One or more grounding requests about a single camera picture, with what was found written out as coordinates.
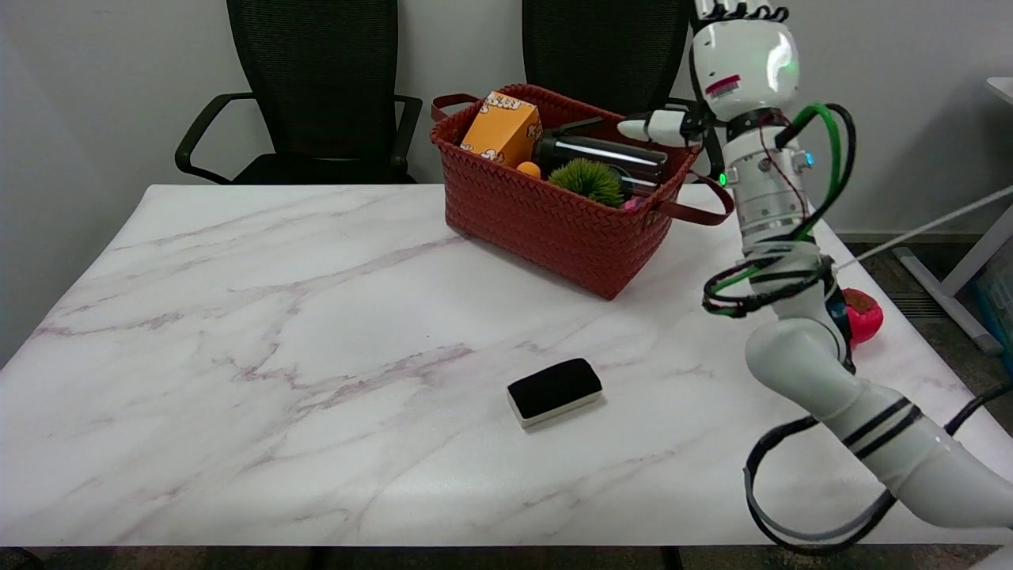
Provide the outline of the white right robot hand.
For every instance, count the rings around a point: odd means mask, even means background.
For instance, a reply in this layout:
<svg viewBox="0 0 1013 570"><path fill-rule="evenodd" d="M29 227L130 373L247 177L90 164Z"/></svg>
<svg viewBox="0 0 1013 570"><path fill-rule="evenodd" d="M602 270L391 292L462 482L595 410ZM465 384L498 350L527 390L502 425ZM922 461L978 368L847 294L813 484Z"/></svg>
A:
<svg viewBox="0 0 1013 570"><path fill-rule="evenodd" d="M790 10L769 1L691 1L696 100L680 109L636 113L622 136L690 146L717 125L759 109L785 108L799 91L799 49L786 25Z"/></svg>

